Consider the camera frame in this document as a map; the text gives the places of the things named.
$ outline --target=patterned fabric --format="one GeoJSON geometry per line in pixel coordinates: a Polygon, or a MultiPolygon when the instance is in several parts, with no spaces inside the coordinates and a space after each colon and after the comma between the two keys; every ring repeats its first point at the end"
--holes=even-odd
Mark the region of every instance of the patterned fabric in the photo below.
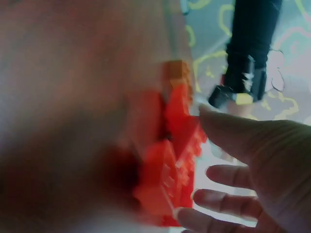
{"type": "MultiPolygon", "coordinates": [[[[189,0],[186,31],[196,90],[209,95],[226,70],[233,0],[189,0]]],[[[311,1],[284,0],[269,53],[267,94],[249,118],[311,124],[311,1]]]]}

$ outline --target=finger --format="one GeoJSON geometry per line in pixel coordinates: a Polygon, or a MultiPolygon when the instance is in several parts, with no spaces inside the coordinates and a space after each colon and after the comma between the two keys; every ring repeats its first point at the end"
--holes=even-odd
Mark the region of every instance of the finger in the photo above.
{"type": "Polygon", "coordinates": [[[181,208],[176,213],[180,225],[196,233],[251,233],[253,228],[237,223],[217,220],[190,208],[181,208]]]}
{"type": "Polygon", "coordinates": [[[262,206],[256,197],[233,196],[214,190],[200,189],[194,193],[193,200],[203,208],[247,219],[258,219],[262,213],[262,206]]]}
{"type": "Polygon", "coordinates": [[[206,175],[217,183],[231,187],[253,189],[247,166],[215,165],[207,169],[206,175]]]}
{"type": "Polygon", "coordinates": [[[249,140],[257,135],[262,121],[255,121],[223,113],[216,113],[206,106],[200,106],[200,121],[208,138],[231,156],[248,163],[249,140]]]}

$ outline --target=red lego brick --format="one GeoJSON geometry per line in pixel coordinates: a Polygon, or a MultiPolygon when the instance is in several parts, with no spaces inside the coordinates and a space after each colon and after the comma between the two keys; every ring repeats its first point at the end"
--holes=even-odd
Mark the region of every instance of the red lego brick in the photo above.
{"type": "MultiPolygon", "coordinates": [[[[178,207],[186,207],[192,208],[193,207],[193,200],[191,199],[191,194],[193,193],[194,189],[194,170],[195,165],[188,171],[187,177],[188,181],[186,184],[182,185],[181,188],[181,197],[179,201],[178,207]]],[[[179,223],[172,217],[172,216],[164,216],[162,218],[162,227],[180,227],[179,223]]]]}
{"type": "Polygon", "coordinates": [[[179,85],[171,93],[165,110],[167,128],[170,133],[177,134],[189,113],[190,101],[189,92],[185,84],[179,85]]]}
{"type": "Polygon", "coordinates": [[[201,144],[207,140],[199,118],[195,116],[187,117],[180,131],[173,133],[172,137],[177,167],[181,167],[185,161],[190,162],[193,156],[199,156],[202,152],[201,144]]]}
{"type": "Polygon", "coordinates": [[[153,215],[171,215],[180,200],[180,186],[175,168],[175,155],[170,141],[151,145],[140,171],[140,184],[134,196],[153,215]]]}
{"type": "Polygon", "coordinates": [[[223,74],[220,78],[220,85],[224,85],[225,75],[223,74]]]}
{"type": "Polygon", "coordinates": [[[164,138],[166,132],[164,99],[159,91],[145,90],[127,96],[129,112],[127,116],[127,135],[139,155],[155,141],[164,138]]]}

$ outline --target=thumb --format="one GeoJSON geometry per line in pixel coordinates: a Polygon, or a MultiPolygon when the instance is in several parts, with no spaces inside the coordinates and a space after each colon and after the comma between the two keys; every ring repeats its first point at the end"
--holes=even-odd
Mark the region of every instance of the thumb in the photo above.
{"type": "Polygon", "coordinates": [[[246,164],[263,150],[270,153],[264,144],[286,137],[291,131],[288,126],[292,128],[288,121],[255,121],[213,112],[205,105],[200,106],[199,118],[211,142],[246,164]]]}

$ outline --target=hand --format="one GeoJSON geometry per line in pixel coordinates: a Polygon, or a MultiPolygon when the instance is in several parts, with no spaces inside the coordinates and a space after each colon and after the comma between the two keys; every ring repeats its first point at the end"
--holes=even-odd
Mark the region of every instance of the hand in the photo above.
{"type": "Polygon", "coordinates": [[[256,191],[258,198],[198,190],[193,199],[213,211],[258,220],[256,228],[219,221],[193,209],[176,213],[187,233],[311,232],[311,127],[253,121],[200,108],[209,139],[248,167],[212,166],[218,183],[256,191]]]}

